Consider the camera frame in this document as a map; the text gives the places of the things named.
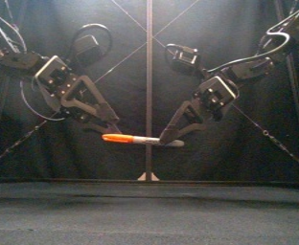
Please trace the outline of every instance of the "orange marker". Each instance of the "orange marker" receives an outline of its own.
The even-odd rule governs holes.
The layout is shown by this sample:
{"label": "orange marker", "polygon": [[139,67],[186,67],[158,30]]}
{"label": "orange marker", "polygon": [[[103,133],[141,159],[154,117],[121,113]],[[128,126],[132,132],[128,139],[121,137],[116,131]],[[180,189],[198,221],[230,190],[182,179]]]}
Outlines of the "orange marker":
{"label": "orange marker", "polygon": [[160,143],[159,138],[150,138],[150,137],[141,137],[141,136],[133,136],[125,134],[104,134],[103,139],[107,142],[127,143],[127,144],[162,145],[162,146],[174,146],[174,147],[184,146],[184,142],[179,140],[175,140],[167,145],[163,145]]}

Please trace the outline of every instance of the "cable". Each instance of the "cable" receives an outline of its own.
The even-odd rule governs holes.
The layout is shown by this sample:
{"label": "cable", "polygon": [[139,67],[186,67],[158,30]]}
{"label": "cable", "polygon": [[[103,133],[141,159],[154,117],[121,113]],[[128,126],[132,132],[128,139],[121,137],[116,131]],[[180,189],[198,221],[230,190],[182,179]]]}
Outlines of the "cable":
{"label": "cable", "polygon": [[258,59],[262,59],[262,58],[266,58],[269,57],[270,55],[273,55],[274,53],[277,53],[287,44],[289,40],[290,40],[290,35],[287,33],[277,33],[277,32],[273,32],[275,29],[278,29],[282,24],[289,21],[297,14],[299,13],[299,10],[291,15],[289,16],[282,22],[279,22],[274,27],[271,27],[267,32],[266,32],[266,36],[274,36],[274,35],[278,35],[278,36],[282,36],[285,38],[285,42],[279,45],[279,47],[277,47],[274,50],[258,55],[258,56],[251,56],[251,57],[247,57],[247,58],[242,58],[242,59],[236,59],[226,64],[223,64],[222,66],[214,68],[212,70],[208,70],[207,73],[215,73],[218,72],[219,70],[222,70],[223,68],[226,68],[227,66],[230,65],[235,65],[235,64],[239,64],[239,63],[243,63],[243,62],[250,62],[250,61],[255,61]]}
{"label": "cable", "polygon": [[107,26],[101,25],[101,24],[88,24],[88,25],[84,25],[75,33],[75,36],[73,36],[73,39],[72,39],[72,44],[71,44],[71,48],[69,48],[69,51],[67,52],[67,54],[64,55],[64,60],[68,60],[71,58],[71,55],[72,55],[72,51],[73,51],[73,44],[75,44],[75,41],[77,39],[77,37],[80,36],[80,34],[83,32],[85,32],[87,30],[91,30],[91,29],[101,29],[105,31],[107,35],[108,35],[108,47],[104,51],[104,54],[103,54],[103,57],[109,53],[111,49],[112,49],[112,35],[111,35],[111,32],[107,28]]}
{"label": "cable", "polygon": [[67,118],[60,118],[60,119],[53,119],[53,118],[49,118],[47,116],[44,116],[41,113],[38,113],[33,107],[30,106],[26,98],[25,98],[25,94],[24,94],[24,90],[22,90],[22,81],[20,82],[20,88],[21,88],[21,97],[22,97],[22,101],[26,105],[26,107],[29,108],[29,110],[38,116],[41,117],[43,119],[48,120],[48,121],[53,121],[53,122],[59,122],[59,121],[64,121]]}
{"label": "cable", "polygon": [[21,37],[18,30],[13,27],[13,25],[1,16],[0,16],[0,20],[13,30],[14,34],[17,35],[17,37],[20,39],[20,45],[22,47],[22,52],[26,53],[26,45],[25,45],[25,42],[24,42],[24,39]]}

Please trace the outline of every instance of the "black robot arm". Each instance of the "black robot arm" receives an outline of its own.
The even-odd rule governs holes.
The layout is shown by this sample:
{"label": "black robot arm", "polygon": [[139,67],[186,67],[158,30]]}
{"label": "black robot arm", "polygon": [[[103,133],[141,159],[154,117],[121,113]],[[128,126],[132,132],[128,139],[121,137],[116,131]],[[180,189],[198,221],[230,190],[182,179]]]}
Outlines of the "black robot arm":
{"label": "black robot arm", "polygon": [[[64,117],[76,119],[81,127],[104,134],[121,133],[116,126],[119,117],[91,78],[79,76],[59,56],[49,58],[34,52],[26,52],[18,32],[9,23],[5,22],[5,24],[17,34],[20,42],[9,38],[0,25],[0,66],[2,69],[10,76],[30,76],[40,86],[49,107]],[[109,45],[104,52],[93,36],[87,35],[76,40],[79,34],[91,28],[100,28],[107,32]],[[79,64],[87,65],[89,61],[97,61],[111,48],[111,34],[107,27],[100,24],[85,25],[75,34],[73,44]]]}
{"label": "black robot arm", "polygon": [[199,77],[200,84],[191,100],[182,103],[170,120],[160,135],[162,144],[168,144],[195,130],[204,130],[207,120],[219,121],[236,100],[239,88],[244,83],[263,78],[298,48],[299,10],[267,30],[254,56],[234,60],[212,70],[200,66],[196,49],[168,44],[164,56],[167,59],[167,52],[174,53],[172,60],[167,59],[171,69],[184,75]]}

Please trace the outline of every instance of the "white marker body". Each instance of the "white marker body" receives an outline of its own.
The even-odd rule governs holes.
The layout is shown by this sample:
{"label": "white marker body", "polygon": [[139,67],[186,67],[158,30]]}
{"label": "white marker body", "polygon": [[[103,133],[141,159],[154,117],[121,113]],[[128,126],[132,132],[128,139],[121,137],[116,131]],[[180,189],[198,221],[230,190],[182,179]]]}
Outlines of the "white marker body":
{"label": "white marker body", "polygon": [[140,137],[135,136],[133,137],[133,144],[144,144],[144,145],[163,145],[163,146],[172,146],[172,147],[182,147],[184,146],[184,142],[175,140],[170,142],[167,145],[160,143],[159,138],[150,138],[150,137]]}

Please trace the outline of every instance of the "black backdrop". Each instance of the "black backdrop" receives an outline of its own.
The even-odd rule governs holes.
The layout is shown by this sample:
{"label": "black backdrop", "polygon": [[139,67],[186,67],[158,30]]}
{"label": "black backdrop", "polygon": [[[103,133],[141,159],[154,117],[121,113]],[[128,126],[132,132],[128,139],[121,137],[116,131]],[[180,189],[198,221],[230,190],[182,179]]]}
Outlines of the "black backdrop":
{"label": "black backdrop", "polygon": [[[283,1],[289,11],[293,1]],[[125,134],[145,135],[147,111],[147,2],[145,0],[10,1],[28,50],[63,56],[76,30],[100,23],[112,33],[108,56],[87,69],[75,68],[96,82],[121,121]],[[9,20],[4,1],[0,15]],[[164,63],[164,45],[198,48],[204,67],[251,56],[266,30],[278,23],[271,0],[155,0],[152,11],[152,136],[159,137],[199,80],[172,72]],[[104,37],[93,33],[104,44]],[[299,76],[299,55],[295,55]],[[47,115],[38,92],[25,84],[25,96]],[[0,110],[0,154],[43,119],[26,109],[18,80],[0,72],[0,91],[8,89]],[[240,91],[238,107],[299,156],[299,120],[285,65]],[[162,180],[299,181],[299,165],[262,136],[254,124],[230,109],[207,130],[184,136],[183,148],[154,147],[152,170]],[[49,122],[0,161],[0,176],[127,179],[145,171],[145,146],[105,143],[73,120]]]}

